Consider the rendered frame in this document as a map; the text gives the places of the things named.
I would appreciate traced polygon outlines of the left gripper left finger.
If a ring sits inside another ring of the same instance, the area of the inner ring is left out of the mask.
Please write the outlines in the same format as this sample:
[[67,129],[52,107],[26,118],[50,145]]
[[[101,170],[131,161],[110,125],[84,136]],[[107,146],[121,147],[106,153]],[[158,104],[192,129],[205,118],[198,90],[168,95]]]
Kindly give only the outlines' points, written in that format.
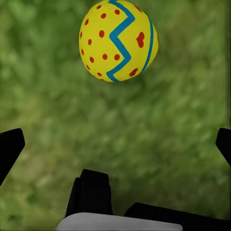
[[0,186],[25,147],[20,128],[0,133]]

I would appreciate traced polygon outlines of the easter egg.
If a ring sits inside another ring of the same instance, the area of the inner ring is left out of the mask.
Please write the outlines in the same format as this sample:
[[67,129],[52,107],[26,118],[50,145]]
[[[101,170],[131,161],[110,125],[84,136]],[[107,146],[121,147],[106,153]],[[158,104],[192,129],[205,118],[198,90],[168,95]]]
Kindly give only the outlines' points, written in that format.
[[84,66],[94,77],[119,82],[142,73],[159,48],[150,18],[124,0],[103,0],[85,16],[79,35]]

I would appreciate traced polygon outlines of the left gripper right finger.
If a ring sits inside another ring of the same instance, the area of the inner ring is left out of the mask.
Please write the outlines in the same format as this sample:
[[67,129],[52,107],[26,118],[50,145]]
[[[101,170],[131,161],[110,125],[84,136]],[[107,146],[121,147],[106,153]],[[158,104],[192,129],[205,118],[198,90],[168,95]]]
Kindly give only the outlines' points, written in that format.
[[231,130],[220,128],[218,131],[216,146],[231,166]]

